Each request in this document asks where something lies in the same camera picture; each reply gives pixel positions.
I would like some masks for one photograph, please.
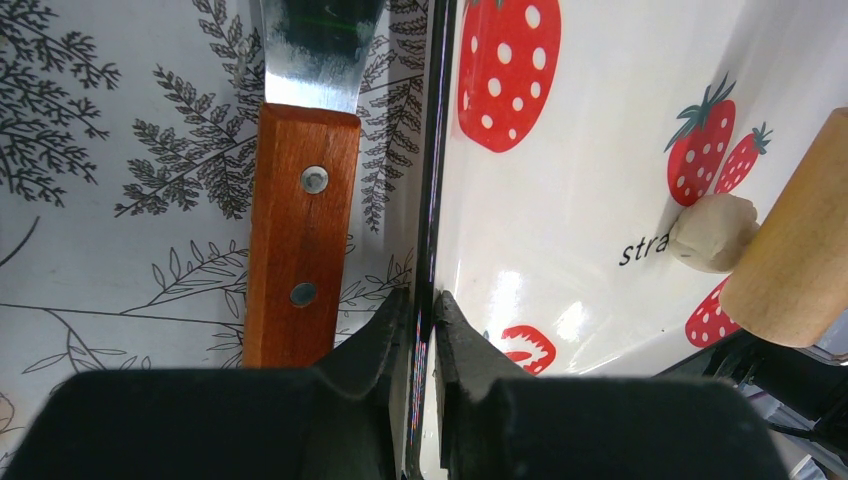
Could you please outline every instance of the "rolling pin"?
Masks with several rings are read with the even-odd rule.
[[[848,308],[848,108],[819,131],[719,296],[742,328],[808,347]]]

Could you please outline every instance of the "black plastic part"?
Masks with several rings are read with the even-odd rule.
[[[754,352],[763,361],[752,383],[809,420],[818,420],[845,397],[848,368],[826,365],[765,341],[758,342]]]
[[[786,435],[819,443],[843,458],[848,456],[848,368],[821,363],[794,348],[775,345],[748,332],[687,358],[663,376],[707,376],[750,383],[787,408],[815,422],[811,431],[780,425]]]
[[[436,346],[451,480],[787,478],[762,419],[718,382],[530,378],[446,292]]]
[[[413,374],[409,384],[409,417],[406,425],[405,470],[409,478],[421,479],[418,457],[421,451],[424,381],[427,348],[433,324],[436,245],[442,195],[445,139],[450,103],[451,60],[454,30],[459,8],[457,0],[432,0],[430,68],[427,77],[427,118],[424,128],[424,167],[421,174],[421,203],[418,210],[418,257],[415,268],[413,312],[417,322],[415,348],[410,358]]]
[[[84,373],[51,397],[4,480],[396,479],[409,292],[300,370]]]

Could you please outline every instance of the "red strawberry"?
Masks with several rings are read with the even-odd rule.
[[[685,108],[677,118],[686,123],[674,134],[665,147],[668,155],[668,188],[677,203],[688,207],[707,193],[713,177],[724,158],[725,148],[733,133],[736,105],[727,96],[727,75],[710,97],[710,87],[704,92],[701,105]]]
[[[766,123],[763,122],[762,129],[754,127],[753,133],[745,135],[745,138],[739,141],[736,148],[730,152],[727,163],[721,170],[721,176],[718,177],[718,185],[716,185],[716,193],[727,193],[733,190],[748,176],[748,172],[751,171],[751,167],[754,166],[757,158],[766,154],[766,145],[771,142],[771,140],[766,140],[766,136],[773,131],[767,132]]]
[[[556,70],[557,0],[472,0],[459,54],[459,126],[500,153],[535,125]]]
[[[511,340],[504,355],[533,375],[548,368],[556,358],[554,344],[530,325],[509,327],[503,331],[501,339]]]
[[[689,343],[698,347],[706,348],[731,333],[739,330],[739,325],[733,322],[721,310],[718,303],[718,295],[724,288],[725,278],[718,286],[710,292],[709,296],[698,305],[695,313],[686,321],[686,338]]]

